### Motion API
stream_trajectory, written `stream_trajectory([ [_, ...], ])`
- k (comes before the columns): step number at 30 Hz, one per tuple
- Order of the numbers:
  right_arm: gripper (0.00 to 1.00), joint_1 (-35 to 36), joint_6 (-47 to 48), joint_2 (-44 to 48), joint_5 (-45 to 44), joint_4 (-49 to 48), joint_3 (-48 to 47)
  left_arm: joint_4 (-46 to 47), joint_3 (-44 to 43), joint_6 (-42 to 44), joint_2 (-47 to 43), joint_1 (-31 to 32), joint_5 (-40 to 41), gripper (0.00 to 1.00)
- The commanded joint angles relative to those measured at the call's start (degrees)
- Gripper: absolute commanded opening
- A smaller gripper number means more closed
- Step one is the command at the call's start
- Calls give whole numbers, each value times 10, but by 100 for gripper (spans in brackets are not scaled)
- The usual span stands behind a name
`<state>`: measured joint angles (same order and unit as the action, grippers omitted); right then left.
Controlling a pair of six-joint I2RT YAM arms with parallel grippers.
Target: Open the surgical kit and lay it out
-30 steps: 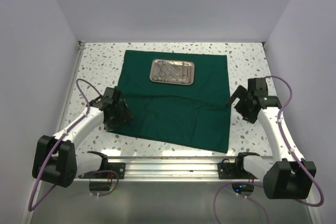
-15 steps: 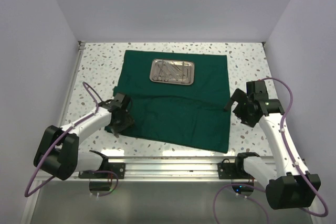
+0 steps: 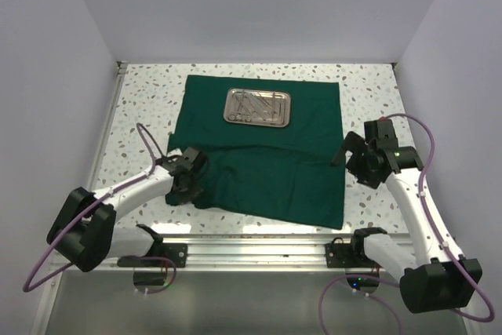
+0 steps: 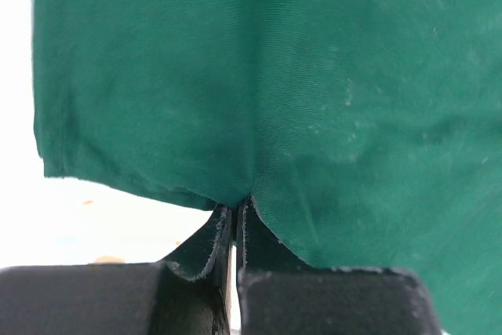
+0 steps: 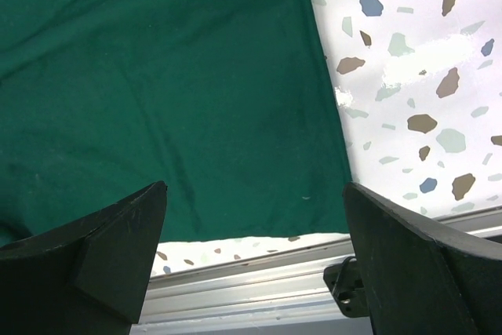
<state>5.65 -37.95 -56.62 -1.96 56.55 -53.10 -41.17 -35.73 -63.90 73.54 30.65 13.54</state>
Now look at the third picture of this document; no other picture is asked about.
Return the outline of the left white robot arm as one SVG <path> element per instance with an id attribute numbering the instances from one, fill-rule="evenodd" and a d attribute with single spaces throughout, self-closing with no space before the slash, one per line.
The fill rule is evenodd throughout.
<path id="1" fill-rule="evenodd" d="M 191 202 L 201 192 L 199 171 L 208 165 L 201 151 L 188 147 L 182 155 L 164 156 L 154 165 L 123 182 L 95 191 L 74 189 L 67 197 L 47 235 L 47 243 L 83 272 L 109 258 L 160 264 L 168 253 L 163 238 L 138 224 L 119 228 L 118 221 L 154 198 L 172 194 Z"/>

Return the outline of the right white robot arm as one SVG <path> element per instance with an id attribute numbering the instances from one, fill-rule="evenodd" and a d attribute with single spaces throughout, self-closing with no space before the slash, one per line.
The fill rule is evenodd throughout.
<path id="1" fill-rule="evenodd" d="M 407 252 L 383 228 L 354 231 L 349 243 L 331 242 L 326 252 L 356 267 L 377 264 L 398 283 L 412 313 L 467 307 L 482 277 L 477 259 L 456 244 L 425 183 L 417 150 L 398 142 L 390 119 L 368 121 L 365 134 L 349 132 L 332 160 L 344 164 L 359 184 L 385 185 L 396 201 L 413 244 Z"/>

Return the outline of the green surgical cloth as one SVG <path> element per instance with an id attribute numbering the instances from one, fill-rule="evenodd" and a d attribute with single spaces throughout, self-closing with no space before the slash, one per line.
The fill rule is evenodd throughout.
<path id="1" fill-rule="evenodd" d="M 283 128 L 227 122 L 232 89 L 263 89 L 291 97 Z M 197 209 L 339 229 L 344 222 L 345 171 L 331 166 L 343 141 L 340 87 L 189 75 L 169 150 L 194 147 L 209 161 L 198 175 Z"/>

